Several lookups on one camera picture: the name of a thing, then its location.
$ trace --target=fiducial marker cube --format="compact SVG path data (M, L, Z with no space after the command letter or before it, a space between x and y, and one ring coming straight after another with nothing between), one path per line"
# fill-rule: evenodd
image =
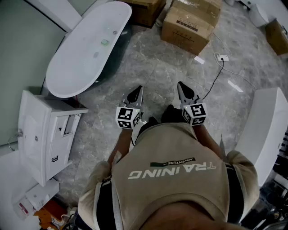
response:
M182 107L182 115L191 126L203 124L207 117L206 104L185 105Z
M140 120L140 109L117 107L115 120L118 127L133 129Z

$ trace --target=cardboard box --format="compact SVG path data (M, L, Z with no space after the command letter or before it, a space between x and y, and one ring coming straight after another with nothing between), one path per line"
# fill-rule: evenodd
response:
M288 53L288 40L282 33L283 28L277 19L270 22L266 27L266 39L277 55Z
M195 15L215 27L221 12L221 3L221 0L173 0L171 5Z
M166 5L166 0L119 0L132 7L132 23L152 27Z
M161 39L198 55L208 44L213 29L197 16L171 7L163 23Z

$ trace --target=power outlet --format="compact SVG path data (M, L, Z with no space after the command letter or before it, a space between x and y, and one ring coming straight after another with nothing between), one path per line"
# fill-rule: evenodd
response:
M225 62L229 61L229 58L228 58L227 55L218 55L218 56L217 56L217 59L218 59L219 62L222 61L221 58L222 58Z

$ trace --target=floor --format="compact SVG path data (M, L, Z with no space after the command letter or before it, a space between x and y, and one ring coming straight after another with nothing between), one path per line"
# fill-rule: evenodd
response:
M180 105L178 81L195 87L203 97L220 71L214 52L229 55L213 34L199 55L205 60L202 65L194 60L194 55L161 41L160 31L156 25L152 29L133 26L133 36L117 73L101 86L79 95L79 101L89 112L81 118L75 134L70 154L73 164L56 175L61 182L58 195L69 205L77 205L93 167L108 158L117 141L121 130L116 125L115 112L124 92L139 84L144 86L144 119L152 115L160 119L167 105ZM225 62L226 69L245 76L258 89L280 87L288 98L287 61L274 53L241 5L231 7L223 1L214 33L232 52L229 62ZM218 143L223 134L226 152L232 150L240 138L254 92L239 75L222 71L205 99L208 109L205 126ZM134 140L140 127L133 132Z

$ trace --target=beige t-shirt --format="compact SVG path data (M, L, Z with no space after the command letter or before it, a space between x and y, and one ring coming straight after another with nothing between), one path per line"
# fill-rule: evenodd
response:
M239 152L228 162L236 170L244 197L244 214L259 196L254 166ZM101 163L91 174L79 200L82 219L94 229L95 187L110 173ZM160 207L192 201L201 205L214 220L227 221L229 183L225 163L195 138L185 123L160 124L145 130L137 144L112 169L124 230L139 229Z

